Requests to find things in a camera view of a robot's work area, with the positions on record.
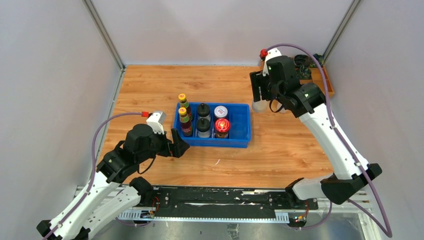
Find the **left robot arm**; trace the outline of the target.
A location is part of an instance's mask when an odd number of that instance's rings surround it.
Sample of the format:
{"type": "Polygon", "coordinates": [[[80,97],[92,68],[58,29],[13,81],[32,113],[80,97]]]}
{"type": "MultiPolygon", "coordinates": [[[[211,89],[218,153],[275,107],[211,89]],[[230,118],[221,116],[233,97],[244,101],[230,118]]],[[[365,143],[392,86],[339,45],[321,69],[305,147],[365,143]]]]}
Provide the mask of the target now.
{"type": "Polygon", "coordinates": [[[120,193],[102,204],[130,175],[139,170],[144,161],[156,156],[181,157],[189,144],[171,130],[156,133],[147,124],[136,124],[115,148],[99,162],[89,183],[71,204],[51,220],[42,220],[36,230],[45,240],[91,240],[105,225],[123,211],[139,204],[149,206],[153,201],[153,186],[143,177],[134,178],[120,193]]]}

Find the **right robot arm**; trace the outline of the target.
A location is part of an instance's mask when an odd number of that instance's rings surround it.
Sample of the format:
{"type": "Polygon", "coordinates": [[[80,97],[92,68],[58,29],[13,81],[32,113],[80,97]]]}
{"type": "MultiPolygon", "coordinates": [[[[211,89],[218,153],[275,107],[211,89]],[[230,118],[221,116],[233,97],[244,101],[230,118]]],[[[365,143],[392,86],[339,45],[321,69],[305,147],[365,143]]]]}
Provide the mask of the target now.
{"type": "Polygon", "coordinates": [[[336,127],[320,87],[313,82],[300,82],[291,58],[268,54],[263,61],[262,71],[250,73],[253,101],[277,100],[291,111],[313,134],[333,168],[331,175],[299,178],[289,184],[285,201],[290,208],[298,209],[313,198],[327,198],[340,205],[382,174],[380,165],[369,163],[336,127]]]}

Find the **red lid sauce jar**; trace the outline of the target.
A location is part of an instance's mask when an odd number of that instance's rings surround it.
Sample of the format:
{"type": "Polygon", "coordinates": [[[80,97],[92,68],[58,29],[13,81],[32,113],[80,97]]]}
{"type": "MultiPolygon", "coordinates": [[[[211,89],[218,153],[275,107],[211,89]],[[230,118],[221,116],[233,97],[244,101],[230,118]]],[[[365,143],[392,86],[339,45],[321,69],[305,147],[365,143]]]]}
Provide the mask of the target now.
{"type": "Polygon", "coordinates": [[[226,118],[218,118],[214,124],[214,133],[216,138],[226,139],[229,136],[231,124],[226,118]]]}

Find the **sauce bottle yellow cap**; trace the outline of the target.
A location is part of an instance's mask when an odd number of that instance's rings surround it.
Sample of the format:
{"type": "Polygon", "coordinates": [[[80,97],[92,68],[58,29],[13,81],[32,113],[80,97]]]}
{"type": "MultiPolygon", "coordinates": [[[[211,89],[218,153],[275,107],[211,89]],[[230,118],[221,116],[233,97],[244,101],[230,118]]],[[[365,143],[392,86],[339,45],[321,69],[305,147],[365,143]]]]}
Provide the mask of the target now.
{"type": "Polygon", "coordinates": [[[192,136],[193,135],[192,121],[190,119],[187,109],[185,107],[180,107],[178,109],[178,114],[179,114],[179,122],[180,122],[182,134],[186,137],[192,136]]]}
{"type": "Polygon", "coordinates": [[[191,109],[189,101],[187,100],[187,96],[184,93],[180,93],[178,95],[178,99],[179,99],[179,107],[180,108],[182,108],[182,107],[186,108],[189,119],[192,121],[193,120],[192,109],[191,109]]]}

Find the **black cap spice shaker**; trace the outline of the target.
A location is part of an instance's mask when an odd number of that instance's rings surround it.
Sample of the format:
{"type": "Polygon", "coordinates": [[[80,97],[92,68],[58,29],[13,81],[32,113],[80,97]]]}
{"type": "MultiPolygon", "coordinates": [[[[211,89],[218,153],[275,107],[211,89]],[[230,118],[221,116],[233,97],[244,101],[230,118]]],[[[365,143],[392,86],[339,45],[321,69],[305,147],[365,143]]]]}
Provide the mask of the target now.
{"type": "Polygon", "coordinates": [[[208,104],[200,103],[196,109],[197,117],[199,119],[207,119],[211,121],[211,109],[208,104]]]}
{"type": "Polygon", "coordinates": [[[200,118],[196,122],[196,134],[199,138],[209,138],[211,136],[211,122],[206,118],[200,118]]]}

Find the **blue plastic divided bin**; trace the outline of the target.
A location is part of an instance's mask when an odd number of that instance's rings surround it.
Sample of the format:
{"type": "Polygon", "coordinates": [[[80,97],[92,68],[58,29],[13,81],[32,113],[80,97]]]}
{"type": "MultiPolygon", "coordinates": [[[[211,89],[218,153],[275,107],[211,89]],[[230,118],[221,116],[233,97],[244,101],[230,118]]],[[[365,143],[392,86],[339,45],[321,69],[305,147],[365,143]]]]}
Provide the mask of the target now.
{"type": "Polygon", "coordinates": [[[196,129],[196,123],[198,121],[197,107],[200,102],[190,102],[191,112],[193,116],[193,133],[190,136],[184,136],[181,128],[181,122],[179,119],[178,110],[180,103],[178,102],[175,107],[174,123],[173,127],[177,129],[181,138],[188,143],[191,147],[226,147],[226,148],[247,148],[252,138],[252,125],[251,125],[251,112],[250,106],[245,103],[222,103],[222,102],[208,102],[207,105],[210,107],[210,136],[199,137],[196,129]],[[224,106],[228,110],[227,119],[230,122],[230,129],[227,138],[216,138],[215,137],[215,115],[214,109],[218,106],[224,106]]]}

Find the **white lid sauce jar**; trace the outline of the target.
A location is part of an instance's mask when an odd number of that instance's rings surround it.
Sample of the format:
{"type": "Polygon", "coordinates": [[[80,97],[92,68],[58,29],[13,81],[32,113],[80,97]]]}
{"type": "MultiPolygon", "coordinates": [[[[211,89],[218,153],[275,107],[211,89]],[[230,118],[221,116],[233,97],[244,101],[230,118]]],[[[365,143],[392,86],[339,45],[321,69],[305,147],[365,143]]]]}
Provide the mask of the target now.
{"type": "Polygon", "coordinates": [[[214,117],[216,120],[218,119],[227,119],[229,115],[228,109],[223,105],[218,105],[214,111],[214,117]]]}

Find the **silver lid clear jar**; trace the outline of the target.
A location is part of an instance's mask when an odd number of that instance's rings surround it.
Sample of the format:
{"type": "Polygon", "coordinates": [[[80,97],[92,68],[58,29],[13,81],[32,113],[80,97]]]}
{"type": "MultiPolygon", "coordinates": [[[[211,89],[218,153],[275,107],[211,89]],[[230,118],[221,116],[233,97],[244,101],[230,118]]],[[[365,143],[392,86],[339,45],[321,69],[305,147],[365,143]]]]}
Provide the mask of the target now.
{"type": "Polygon", "coordinates": [[[253,101],[251,108],[255,113],[263,113],[268,109],[268,102],[266,100],[253,101]]]}

